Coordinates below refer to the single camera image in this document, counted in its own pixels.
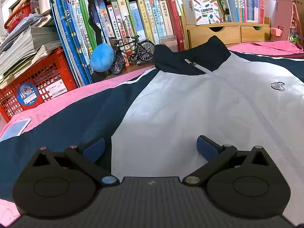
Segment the navy white zip jacket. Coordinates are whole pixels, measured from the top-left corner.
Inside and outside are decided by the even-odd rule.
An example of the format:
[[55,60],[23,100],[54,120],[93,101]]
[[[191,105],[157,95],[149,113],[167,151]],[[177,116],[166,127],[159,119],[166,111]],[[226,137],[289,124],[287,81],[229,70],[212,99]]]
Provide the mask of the navy white zip jacket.
[[302,226],[303,57],[213,36],[153,60],[1,142],[12,226]]

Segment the white smartphone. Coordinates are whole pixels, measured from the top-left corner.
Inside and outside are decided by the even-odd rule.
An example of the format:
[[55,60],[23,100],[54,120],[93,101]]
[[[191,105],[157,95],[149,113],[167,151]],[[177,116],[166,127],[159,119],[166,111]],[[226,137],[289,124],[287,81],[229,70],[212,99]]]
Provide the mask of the white smartphone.
[[21,135],[30,122],[31,119],[28,118],[11,124],[1,136],[0,142]]

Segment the red plastic crate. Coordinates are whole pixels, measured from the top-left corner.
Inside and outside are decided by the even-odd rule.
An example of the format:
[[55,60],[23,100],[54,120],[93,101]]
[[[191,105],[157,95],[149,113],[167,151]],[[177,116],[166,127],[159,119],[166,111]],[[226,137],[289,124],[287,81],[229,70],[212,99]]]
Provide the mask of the red plastic crate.
[[76,88],[63,49],[55,49],[1,88],[1,114],[9,122],[15,114],[35,108]]

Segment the pink printed towel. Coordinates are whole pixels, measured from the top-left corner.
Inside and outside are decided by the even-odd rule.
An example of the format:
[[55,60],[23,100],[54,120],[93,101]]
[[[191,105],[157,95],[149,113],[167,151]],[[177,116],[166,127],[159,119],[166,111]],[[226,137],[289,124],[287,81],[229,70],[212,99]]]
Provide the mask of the pink printed towel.
[[19,218],[11,191],[42,146],[63,151],[103,138],[97,163],[123,177],[185,177],[206,160],[203,134],[241,150],[263,146],[289,183],[284,215],[303,222],[303,53],[285,41],[189,51],[159,46],[153,67],[70,91],[25,111],[25,132],[1,142],[1,226]]

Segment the small blue plush ball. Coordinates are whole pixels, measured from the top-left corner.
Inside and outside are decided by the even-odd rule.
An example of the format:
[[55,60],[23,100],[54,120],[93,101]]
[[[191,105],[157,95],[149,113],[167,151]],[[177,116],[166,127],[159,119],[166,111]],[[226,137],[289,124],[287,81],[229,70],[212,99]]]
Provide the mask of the small blue plush ball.
[[114,62],[114,50],[107,43],[98,45],[92,52],[90,63],[94,71],[105,72]]

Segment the wooden drawer organizer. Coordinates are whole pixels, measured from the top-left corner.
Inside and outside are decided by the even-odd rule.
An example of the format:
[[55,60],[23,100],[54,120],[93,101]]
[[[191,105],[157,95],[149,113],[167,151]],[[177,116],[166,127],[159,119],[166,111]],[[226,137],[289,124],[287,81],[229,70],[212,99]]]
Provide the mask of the wooden drawer organizer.
[[210,37],[217,36],[227,47],[246,42],[268,41],[271,37],[271,19],[264,23],[234,23],[188,25],[185,16],[180,17],[183,29],[185,49],[191,49],[206,43]]

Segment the clear plastic container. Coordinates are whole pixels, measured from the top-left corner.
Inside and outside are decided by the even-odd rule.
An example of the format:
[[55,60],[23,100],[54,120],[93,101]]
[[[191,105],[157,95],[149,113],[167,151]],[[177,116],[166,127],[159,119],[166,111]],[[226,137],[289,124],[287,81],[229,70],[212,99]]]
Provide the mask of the clear plastic container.
[[160,44],[166,45],[173,52],[178,52],[178,42],[175,35],[162,36]]

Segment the miniature black bicycle model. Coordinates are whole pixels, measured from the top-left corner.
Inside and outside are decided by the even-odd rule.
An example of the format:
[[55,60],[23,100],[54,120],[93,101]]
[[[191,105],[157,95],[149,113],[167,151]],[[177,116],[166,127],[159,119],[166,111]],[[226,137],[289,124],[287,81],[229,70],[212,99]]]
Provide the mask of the miniature black bicycle model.
[[127,66],[127,62],[135,64],[148,63],[152,60],[155,43],[149,38],[139,39],[140,36],[126,36],[121,39],[113,39],[114,62],[110,72],[119,75]]

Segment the stack of papers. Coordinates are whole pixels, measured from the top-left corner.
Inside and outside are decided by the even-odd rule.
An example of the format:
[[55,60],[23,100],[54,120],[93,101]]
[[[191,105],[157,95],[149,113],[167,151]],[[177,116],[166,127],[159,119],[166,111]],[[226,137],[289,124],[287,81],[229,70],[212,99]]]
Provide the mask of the stack of papers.
[[1,89],[60,47],[51,15],[22,19],[1,43]]

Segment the label printer box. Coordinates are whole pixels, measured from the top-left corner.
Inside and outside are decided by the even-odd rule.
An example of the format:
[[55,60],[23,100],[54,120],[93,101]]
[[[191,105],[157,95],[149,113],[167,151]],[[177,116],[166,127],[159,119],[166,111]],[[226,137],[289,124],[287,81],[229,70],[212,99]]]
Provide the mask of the label printer box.
[[223,22],[217,0],[183,0],[187,25],[217,24]]

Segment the pink toy house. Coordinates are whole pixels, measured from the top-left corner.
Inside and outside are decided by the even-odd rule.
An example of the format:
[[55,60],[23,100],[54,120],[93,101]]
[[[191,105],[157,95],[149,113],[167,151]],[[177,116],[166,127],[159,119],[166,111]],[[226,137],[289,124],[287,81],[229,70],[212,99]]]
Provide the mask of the pink toy house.
[[288,41],[303,49],[303,35],[296,4],[292,0],[277,0],[271,27],[271,41]]

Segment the thick red book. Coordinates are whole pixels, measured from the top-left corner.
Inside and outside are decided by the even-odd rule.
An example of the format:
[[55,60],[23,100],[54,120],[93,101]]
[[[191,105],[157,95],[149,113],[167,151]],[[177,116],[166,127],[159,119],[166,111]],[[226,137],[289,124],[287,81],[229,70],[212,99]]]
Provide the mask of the thick red book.
[[184,51],[185,50],[184,37],[183,37],[183,31],[179,19],[176,2],[175,0],[166,0],[166,2],[169,9],[169,15],[171,18],[173,33],[177,39],[178,50]]

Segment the small red basket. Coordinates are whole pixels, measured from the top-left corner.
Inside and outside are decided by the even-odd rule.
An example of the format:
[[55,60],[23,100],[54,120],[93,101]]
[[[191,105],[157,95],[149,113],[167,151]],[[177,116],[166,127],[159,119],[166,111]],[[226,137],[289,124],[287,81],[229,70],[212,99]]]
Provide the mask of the small red basket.
[[18,8],[5,22],[4,28],[8,33],[11,33],[22,19],[28,17],[32,13],[30,2],[23,4]]

